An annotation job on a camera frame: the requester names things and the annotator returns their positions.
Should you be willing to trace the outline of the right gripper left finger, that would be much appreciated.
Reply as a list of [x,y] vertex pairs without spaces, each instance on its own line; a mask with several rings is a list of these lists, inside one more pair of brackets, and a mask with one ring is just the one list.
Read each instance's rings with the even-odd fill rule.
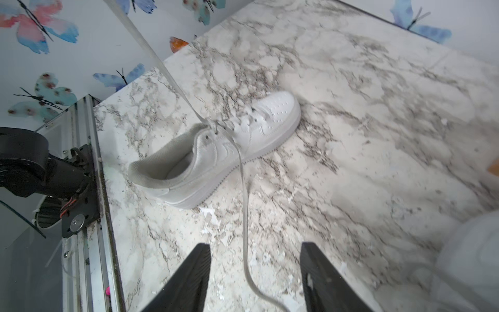
[[197,244],[143,312],[202,312],[211,271],[209,244]]

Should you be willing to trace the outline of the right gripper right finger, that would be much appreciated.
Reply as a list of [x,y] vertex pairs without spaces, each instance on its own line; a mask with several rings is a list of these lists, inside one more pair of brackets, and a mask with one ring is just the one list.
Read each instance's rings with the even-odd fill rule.
[[315,243],[301,244],[300,268],[308,312],[372,312]]

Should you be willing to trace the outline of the white sneaker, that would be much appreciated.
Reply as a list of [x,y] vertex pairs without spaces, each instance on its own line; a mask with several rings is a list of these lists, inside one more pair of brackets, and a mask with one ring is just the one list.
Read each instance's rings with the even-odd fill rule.
[[296,98],[266,83],[258,67],[237,64],[242,11],[228,17],[184,51],[96,107],[110,227],[126,309],[137,311],[147,290],[163,282],[192,239],[203,237],[200,220],[221,210],[237,214],[242,232],[237,273],[259,298],[249,271],[249,190],[244,165],[279,148],[296,131]]
[[376,292],[385,311],[497,311],[498,212],[458,227],[434,264],[409,263],[403,276]]

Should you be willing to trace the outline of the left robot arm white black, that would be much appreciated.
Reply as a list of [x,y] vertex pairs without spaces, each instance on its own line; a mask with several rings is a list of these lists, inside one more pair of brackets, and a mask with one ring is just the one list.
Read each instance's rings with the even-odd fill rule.
[[1,128],[1,186],[22,198],[31,196],[45,180],[49,143],[41,134]]

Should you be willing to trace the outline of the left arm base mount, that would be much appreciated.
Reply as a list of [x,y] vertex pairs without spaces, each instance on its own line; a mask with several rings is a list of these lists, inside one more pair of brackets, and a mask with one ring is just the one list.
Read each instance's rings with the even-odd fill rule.
[[62,236],[69,238],[99,219],[92,147],[72,148],[65,159],[50,154],[41,194],[45,199],[35,210],[35,225],[41,230],[61,223]]

